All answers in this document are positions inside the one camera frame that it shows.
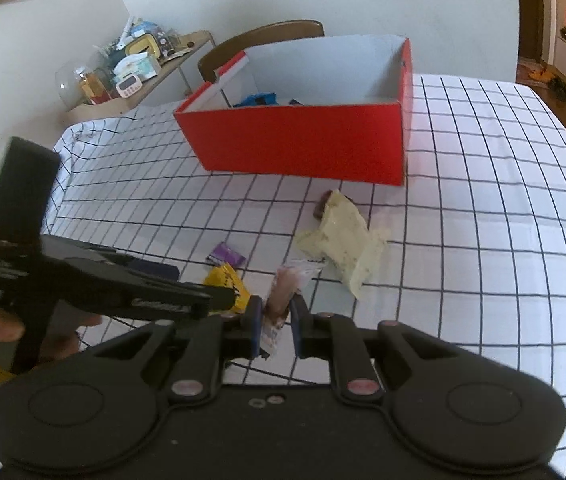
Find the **table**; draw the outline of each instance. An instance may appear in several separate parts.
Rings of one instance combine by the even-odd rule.
[[[338,188],[392,237],[359,301],[327,266],[303,291],[313,312],[368,328],[398,319],[535,375],[566,403],[566,130],[523,86],[433,75],[414,83],[405,187],[210,173],[174,121],[175,104],[141,106],[65,132],[45,228],[171,262],[192,282],[227,240],[248,257],[248,289],[265,297],[277,267],[302,257],[294,232],[316,228],[314,204]],[[84,331],[82,345],[141,324],[108,319]],[[295,358],[286,326],[275,357],[237,360],[224,380],[321,383],[329,371]],[[566,432],[552,463],[566,473]]]
[[[151,91],[153,91],[159,84],[163,82],[163,80],[167,76],[169,76],[175,70],[181,70],[183,63],[185,63],[207,42],[210,42],[213,46],[215,45],[212,34],[207,30],[199,30],[198,32],[193,32],[192,34],[180,36],[180,40],[183,45],[187,45],[190,41],[194,42],[194,47],[192,47],[191,52],[165,63],[161,67],[161,72],[159,72],[157,76],[143,83],[143,88],[141,88],[137,93],[128,98],[117,97],[100,105],[80,104],[76,108],[73,108],[66,113],[66,126],[83,123],[85,121],[105,119],[108,117],[118,117],[127,114],[130,110],[136,108],[141,103],[141,101],[143,101],[143,99],[145,99],[150,94]]]

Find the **door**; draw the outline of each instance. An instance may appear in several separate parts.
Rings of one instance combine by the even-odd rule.
[[[518,56],[540,60],[543,49],[543,0],[518,0]]]

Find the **wooden chair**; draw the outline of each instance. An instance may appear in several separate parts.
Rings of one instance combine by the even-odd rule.
[[[323,36],[325,36],[323,24],[314,20],[292,20],[265,25],[234,36],[215,46],[199,60],[199,72],[205,81],[215,83],[217,81],[215,70],[250,46]]]

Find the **wooden shelf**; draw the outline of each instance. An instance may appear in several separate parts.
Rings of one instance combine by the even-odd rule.
[[[66,113],[66,126],[83,123],[86,121],[95,121],[98,119],[107,119],[109,117],[119,117],[132,108],[136,108],[143,99],[145,99],[151,91],[153,91],[167,76],[177,70],[185,61],[187,61],[198,49],[204,46],[208,41],[212,42],[212,35],[207,30],[199,30],[186,36],[180,36],[181,43],[187,45],[189,41],[194,42],[191,52],[185,56],[178,57],[168,61],[161,67],[161,72],[151,79],[143,83],[137,93],[128,98],[117,97],[106,101],[100,105],[81,104]]]

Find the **open cardboard box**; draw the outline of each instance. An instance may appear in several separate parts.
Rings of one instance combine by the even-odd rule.
[[[406,38],[255,46],[218,76],[174,113],[207,170],[403,184],[412,113]],[[279,105],[233,108],[260,92],[275,92]]]

